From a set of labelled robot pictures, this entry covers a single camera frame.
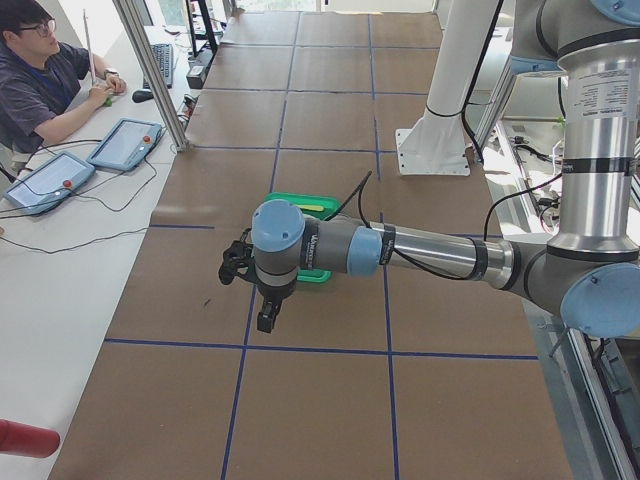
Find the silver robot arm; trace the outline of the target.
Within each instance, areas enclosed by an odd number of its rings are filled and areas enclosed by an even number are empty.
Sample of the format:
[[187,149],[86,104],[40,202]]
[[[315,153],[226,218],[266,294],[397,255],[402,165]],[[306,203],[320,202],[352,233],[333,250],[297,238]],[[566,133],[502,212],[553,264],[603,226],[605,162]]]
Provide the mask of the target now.
[[639,5],[520,1],[513,57],[568,77],[557,233],[542,246],[491,243],[351,218],[322,221],[270,200],[253,215],[248,267],[263,297],[260,331],[274,328],[300,270],[367,276],[387,264],[487,282],[593,337],[638,327],[639,249],[627,216],[639,118]]

